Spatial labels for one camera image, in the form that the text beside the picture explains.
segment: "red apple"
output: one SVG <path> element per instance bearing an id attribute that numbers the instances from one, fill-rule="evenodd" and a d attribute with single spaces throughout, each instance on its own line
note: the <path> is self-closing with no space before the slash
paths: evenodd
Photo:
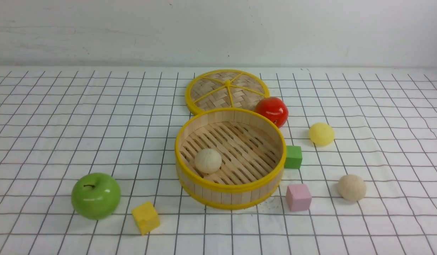
<path id="1" fill-rule="evenodd" d="M 288 119 L 288 108 L 278 97 L 263 98 L 255 107 L 255 112 L 268 118 L 278 128 Z"/>

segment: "fake fruit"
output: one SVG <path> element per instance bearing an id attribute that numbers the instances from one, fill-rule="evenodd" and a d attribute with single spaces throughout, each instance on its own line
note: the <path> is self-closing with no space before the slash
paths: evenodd
<path id="1" fill-rule="evenodd" d="M 348 174 L 338 181 L 338 193 L 346 200 L 356 202 L 365 197 L 366 185 L 359 176 Z"/>
<path id="2" fill-rule="evenodd" d="M 92 173 L 76 182 L 71 203 L 80 215 L 100 220 L 115 211 L 120 199 L 121 189 L 113 177 L 105 173 Z"/>
<path id="3" fill-rule="evenodd" d="M 320 147 L 329 145 L 335 139 L 333 128 L 323 122 L 318 122 L 311 126 L 308 135 L 310 140 Z"/>
<path id="4" fill-rule="evenodd" d="M 255 112 L 268 118 L 278 128 L 288 119 L 288 108 L 278 97 L 263 98 L 255 107 Z"/>
<path id="5" fill-rule="evenodd" d="M 222 156 L 214 149 L 203 149 L 195 156 L 194 163 L 200 172 L 211 174 L 220 169 Z"/>

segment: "wooden ball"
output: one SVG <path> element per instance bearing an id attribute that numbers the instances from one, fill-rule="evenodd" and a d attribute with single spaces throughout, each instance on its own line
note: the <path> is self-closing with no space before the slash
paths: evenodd
<path id="1" fill-rule="evenodd" d="M 222 157 L 214 149 L 200 150 L 194 160 L 196 168 L 206 174 L 211 174 L 220 169 Z"/>
<path id="2" fill-rule="evenodd" d="M 359 176 L 348 174 L 338 181 L 338 192 L 345 200 L 356 202 L 365 197 L 366 184 Z"/>

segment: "yellow plastic spokes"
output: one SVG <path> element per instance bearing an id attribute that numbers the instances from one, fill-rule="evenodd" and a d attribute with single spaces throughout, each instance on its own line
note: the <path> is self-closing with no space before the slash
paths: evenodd
<path id="1" fill-rule="evenodd" d="M 253 89 L 248 89 L 247 87 L 240 87 L 240 86 L 236 86 L 236 85 L 230 85 L 230 87 L 235 87 L 235 88 L 237 88 L 237 89 L 244 89 L 244 90 L 247 90 L 247 91 L 253 92 L 253 93 L 255 93 L 255 94 L 258 94 L 258 95 L 260 95 L 260 96 L 266 97 L 265 94 L 260 93 L 260 92 L 257 92 L 256 90 L 253 90 Z"/>
<path id="2" fill-rule="evenodd" d="M 220 89 L 223 89 L 224 87 L 225 87 L 225 85 L 223 85 L 223 86 L 221 86 L 221 87 L 218 87 L 218 88 L 214 89 L 214 90 L 211 91 L 211 92 L 207 92 L 206 94 L 202 95 L 202 96 L 199 97 L 197 100 L 195 100 L 193 103 L 196 103 L 196 102 L 198 102 L 199 100 L 202 100 L 203 98 L 208 97 L 208 96 L 211 95 L 212 93 L 214 93 L 214 92 L 216 92 L 216 91 L 219 91 Z"/>
<path id="3" fill-rule="evenodd" d="M 225 87 L 228 90 L 228 97 L 229 97 L 229 102 L 231 103 L 231 107 L 234 108 L 234 102 L 233 102 L 233 97 L 231 96 L 231 82 L 229 80 L 225 81 Z"/>
<path id="4" fill-rule="evenodd" d="M 220 83 L 220 84 L 223 84 L 223 81 L 220 81 L 220 80 L 217 80 L 217 79 L 214 79 L 214 78 L 201 77 L 201 79 L 207 79 L 207 80 L 211 80 L 211 81 L 215 81 L 215 82 L 218 82 L 218 83 Z"/>
<path id="5" fill-rule="evenodd" d="M 231 82 L 233 82 L 235 79 L 237 79 L 239 76 L 241 76 L 242 75 L 242 73 L 240 73 L 240 74 L 238 74 L 236 77 L 234 77 L 234 78 L 232 78 L 229 82 L 231 83 Z"/>

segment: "yellow rim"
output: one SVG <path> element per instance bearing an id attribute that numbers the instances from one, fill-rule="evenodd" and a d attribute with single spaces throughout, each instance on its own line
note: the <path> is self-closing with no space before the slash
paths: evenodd
<path id="1" fill-rule="evenodd" d="M 193 79 L 193 80 L 189 83 L 189 85 L 188 85 L 187 88 L 186 88 L 186 94 L 184 95 L 184 97 L 186 98 L 187 108 L 189 109 L 189 111 L 190 111 L 193 115 L 197 115 L 197 114 L 200 114 L 200 113 L 203 113 L 203 112 L 204 112 L 203 109 L 201 109 L 201 108 L 199 108 L 198 106 L 196 106 L 195 102 L 197 102 L 197 101 L 203 99 L 204 97 L 207 97 L 208 95 L 214 93 L 215 91 L 217 91 L 217 90 L 219 90 L 219 89 L 223 89 L 223 88 L 226 87 L 226 86 L 225 86 L 225 83 L 223 83 L 222 81 L 219 81 L 219 80 L 217 80 L 217 79 L 212 79 L 212 78 L 207 78 L 207 77 L 205 77 L 205 76 L 208 76 L 209 74 L 215 74 L 215 73 L 221 73 L 221 72 L 235 72 L 235 73 L 239 73 L 236 77 L 234 77 L 233 79 L 231 79 L 230 82 L 233 82 L 237 77 L 241 76 L 242 74 L 248 75 L 248 76 L 252 77 L 253 79 L 255 79 L 257 82 L 259 82 L 259 84 L 260 84 L 261 87 L 262 87 L 262 90 L 264 91 L 264 94 L 262 94 L 262 93 L 260 93 L 260 92 L 257 92 L 257 91 L 254 91 L 254 90 L 252 90 L 252 89 L 248 89 L 248 88 L 246 88 L 246 87 L 239 87 L 240 89 L 245 89 L 245 90 L 248 90 L 248 91 L 254 92 L 254 93 L 256 93 L 256 94 L 262 95 L 263 97 L 269 97 L 269 96 L 270 96 L 269 89 L 267 88 L 266 84 L 265 84 L 261 79 L 259 79 L 257 76 L 254 76 L 253 74 L 250 74 L 250 73 L 247 73 L 247 72 L 244 72 L 244 71 L 240 71 L 240 70 L 234 70 L 234 69 L 221 69 L 221 70 L 214 70 L 214 71 L 210 71 L 210 72 L 207 72 L 207 73 L 201 74 L 200 76 L 196 77 L 195 79 Z M 200 97 L 199 99 L 197 99 L 197 100 L 194 101 L 194 100 L 192 100 L 192 98 L 191 98 L 191 90 L 192 90 L 193 85 L 196 84 L 200 79 L 209 79 L 209 80 L 213 80 L 213 81 L 216 81 L 216 82 L 219 82 L 219 83 L 223 84 L 223 86 L 220 87 L 220 88 L 218 88 L 218 89 L 215 89 L 215 90 L 213 90 L 213 91 L 211 91 L 211 92 L 209 92 L 209 93 L 207 93 L 207 94 L 205 94 L 205 95 L 203 95 L 202 97 Z M 233 107 L 233 99 L 232 99 L 232 97 L 230 96 L 230 95 L 231 95 L 231 92 L 230 92 L 229 87 L 227 87 L 227 89 L 228 89 L 228 96 L 229 96 L 229 98 L 230 98 L 230 102 L 231 102 L 231 105 L 232 105 L 232 107 Z"/>
<path id="2" fill-rule="evenodd" d="M 272 128 L 274 128 L 277 131 L 278 136 L 280 137 L 280 140 L 282 141 L 283 152 L 282 152 L 282 156 L 281 156 L 280 161 L 278 162 L 277 166 L 275 166 L 275 168 L 269 174 L 267 174 L 266 176 L 264 176 L 263 178 L 261 178 L 257 181 L 251 182 L 251 183 L 238 184 L 238 185 L 226 185 L 226 184 L 218 184 L 218 183 L 215 183 L 212 181 L 205 180 L 205 179 L 201 178 L 200 176 L 194 174 L 186 166 L 186 164 L 182 160 L 182 157 L 181 157 L 181 154 L 179 151 L 179 140 L 180 140 L 181 134 L 183 134 L 183 131 L 186 129 L 186 127 L 189 126 L 189 124 L 191 124 L 191 122 L 193 122 L 197 118 L 201 118 L 202 116 L 204 116 L 206 114 L 219 112 L 219 111 L 238 111 L 238 112 L 249 113 L 251 115 L 257 116 L 258 118 L 262 118 L 265 122 L 269 123 L 272 126 Z M 245 110 L 245 109 L 241 109 L 241 108 L 217 108 L 217 109 L 213 109 L 213 110 L 209 110 L 209 111 L 200 113 L 200 114 L 194 116 L 193 118 L 191 118 L 186 124 L 184 124 L 184 126 L 179 131 L 178 136 L 176 137 L 175 156 L 176 156 L 176 161 L 180 165 L 181 171 L 183 171 L 183 173 L 186 174 L 186 176 L 189 179 L 191 179 L 194 183 L 197 183 L 200 186 L 206 187 L 206 188 L 211 189 L 215 192 L 240 193 L 240 192 L 252 191 L 252 190 L 255 190 L 255 189 L 258 189 L 258 188 L 264 186 L 269 181 L 271 181 L 275 176 L 277 176 L 277 174 L 280 173 L 280 171 L 283 170 L 284 165 L 285 165 L 285 161 L 286 161 L 286 144 L 285 144 L 285 139 L 283 138 L 283 135 L 280 132 L 280 129 L 278 129 L 277 126 L 275 126 L 275 124 L 272 123 L 270 120 L 268 120 L 267 118 L 263 118 L 258 113 L 255 113 L 255 112 L 252 112 L 249 110 Z"/>
<path id="3" fill-rule="evenodd" d="M 280 180 L 277 182 L 277 185 L 275 185 L 275 187 L 265 196 L 261 197 L 258 200 L 254 200 L 250 203 L 246 203 L 246 204 L 238 204 L 238 205 L 223 205 L 223 204 L 218 204 L 218 203 L 213 203 L 209 200 L 203 199 L 201 197 L 198 197 L 194 192 L 191 192 L 187 186 L 183 183 L 183 181 L 181 181 L 181 178 L 179 177 L 179 173 L 178 171 L 176 171 L 176 174 L 178 175 L 179 178 L 179 182 L 181 183 L 182 188 L 189 194 L 189 196 L 191 196 L 194 200 L 197 200 L 198 202 L 213 207 L 213 208 L 217 208 L 217 209 L 222 209 L 222 210 L 241 210 L 241 209 L 246 209 L 248 207 L 252 207 L 255 205 L 258 205 L 259 203 L 262 203 L 263 201 L 265 201 L 267 198 L 269 198 L 274 192 L 275 190 L 277 190 L 278 186 L 280 185 L 280 181 L 282 181 L 282 179 L 280 178 Z"/>

